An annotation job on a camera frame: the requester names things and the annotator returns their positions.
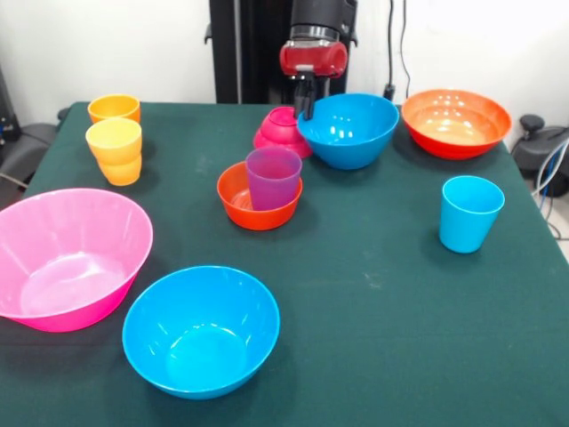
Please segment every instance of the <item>red bowl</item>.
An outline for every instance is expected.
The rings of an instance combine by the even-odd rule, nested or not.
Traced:
[[[293,107],[277,107],[265,117],[252,142],[256,149],[281,147],[294,151],[300,157],[312,154],[306,140],[296,127]]]
[[[436,89],[417,93],[402,107],[409,133],[441,158],[480,156],[500,143],[512,121],[498,103],[476,93]]]
[[[253,211],[245,162],[232,165],[221,174],[217,192],[225,212],[235,224],[249,230],[272,230],[293,217],[302,194],[302,178],[294,200],[270,211]]]

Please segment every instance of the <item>blue bowl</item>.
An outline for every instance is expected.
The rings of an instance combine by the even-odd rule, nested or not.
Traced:
[[[365,93],[345,93],[317,101],[314,116],[301,115],[298,128],[312,150],[331,167],[359,169],[375,160],[391,141],[399,111],[391,101]]]
[[[130,308],[123,347],[134,370],[184,399],[227,394],[257,372],[278,337],[271,292],[228,267],[176,271],[144,291]]]

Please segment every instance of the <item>cup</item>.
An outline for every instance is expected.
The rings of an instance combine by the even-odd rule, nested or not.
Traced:
[[[456,176],[443,186],[439,238],[451,251],[471,254],[483,244],[506,198],[496,184]]]
[[[102,120],[89,128],[85,139],[111,184],[124,186],[139,179],[142,129],[137,122],[121,117]]]
[[[302,169],[302,160],[294,151],[255,149],[245,159],[245,167],[253,210],[277,209],[293,201]]]
[[[87,107],[93,123],[112,117],[130,118],[140,123],[140,101],[131,95],[114,93],[101,96]]]

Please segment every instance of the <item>yellow cup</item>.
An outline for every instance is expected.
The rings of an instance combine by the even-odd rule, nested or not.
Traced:
[[[115,117],[92,125],[85,139],[105,178],[117,186],[140,177],[142,128],[134,120]]]
[[[114,93],[101,96],[87,107],[93,123],[112,117],[130,118],[140,123],[140,101],[131,95]]]

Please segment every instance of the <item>pink bowl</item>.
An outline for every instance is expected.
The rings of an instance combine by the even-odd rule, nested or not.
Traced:
[[[81,329],[126,296],[152,246],[131,199],[61,189],[0,212],[0,316],[47,332]]]
[[[300,157],[308,157],[312,149],[299,133],[296,123],[293,107],[277,107],[264,118],[252,145],[256,149],[280,147],[294,151]]]

